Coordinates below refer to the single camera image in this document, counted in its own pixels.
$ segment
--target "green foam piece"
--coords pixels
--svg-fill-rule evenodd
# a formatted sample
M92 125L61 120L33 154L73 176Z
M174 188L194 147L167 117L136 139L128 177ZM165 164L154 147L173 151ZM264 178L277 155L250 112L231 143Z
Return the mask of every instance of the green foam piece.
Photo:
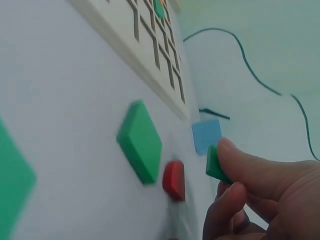
M131 104L117 141L141 182L156 183L162 142L142 100Z
M7 240L36 182L36 175L0 119L0 240Z
M163 19L165 17L165 10L159 0L153 0L154 11L158 18Z
M227 184L232 184L232 182L229 180L229 178L225 175L225 173L222 171L219 159L218 159L218 153L217 148L214 145L209 146L208 148L208 154L206 157L206 170L205 174L214 177L216 179L219 179Z

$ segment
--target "green square tile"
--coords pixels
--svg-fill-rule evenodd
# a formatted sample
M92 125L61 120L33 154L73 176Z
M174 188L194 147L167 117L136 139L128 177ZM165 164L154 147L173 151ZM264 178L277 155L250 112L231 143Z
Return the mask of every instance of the green square tile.
M0 120L0 240L7 240L36 176Z
M117 141L141 182L156 183L162 142L142 100L131 104Z
M219 159L218 159L217 148L214 145L211 145L208 148L208 154L206 157L205 174L211 177L214 177L216 179L219 179L227 184L232 184L232 182L229 180L229 178L225 175L225 173L221 169Z
M154 11L158 18L163 19L165 17L165 10L160 0L153 0Z

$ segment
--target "red shape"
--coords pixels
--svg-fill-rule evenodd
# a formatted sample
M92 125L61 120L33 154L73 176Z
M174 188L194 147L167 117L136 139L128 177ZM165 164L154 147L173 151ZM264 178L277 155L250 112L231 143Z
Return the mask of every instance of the red shape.
M162 187L173 200L179 202L186 200L185 167L182 161L170 161L165 166Z

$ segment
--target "magnetic shape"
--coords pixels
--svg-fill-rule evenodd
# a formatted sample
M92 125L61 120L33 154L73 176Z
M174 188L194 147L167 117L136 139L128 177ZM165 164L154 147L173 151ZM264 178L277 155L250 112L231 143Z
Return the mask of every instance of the magnetic shape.
M182 161L170 161L165 166L162 187L173 200L186 200L185 167Z
M201 121L192 124L195 151L199 156L206 155L210 145L218 145L222 137L219 120Z
M0 240L9 239L36 175L0 120Z
M218 159L218 153L217 148L214 145L211 145L208 148L208 154L206 157L206 170L205 174L214 177L216 179L219 179L226 184L232 184L232 182L229 180L229 178L225 175L225 173L222 171L219 159Z
M154 184L159 173L162 142L142 100L131 104L117 141L141 182Z
M163 19L165 17L165 10L160 0L153 0L154 11L158 18Z

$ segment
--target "white wall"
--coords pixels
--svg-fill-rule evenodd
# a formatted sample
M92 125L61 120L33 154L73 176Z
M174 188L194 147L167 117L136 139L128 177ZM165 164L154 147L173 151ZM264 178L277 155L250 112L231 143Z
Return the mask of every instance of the white wall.
M177 228L201 239L213 193L194 151L190 122L199 114L184 52L191 119L181 122L65 0L2 0L0 29L0 115L37 175L13 239L172 237L177 206L161 181L173 158L184 161L187 180L186 224ZM142 186L116 142L136 99L163 142L156 186Z

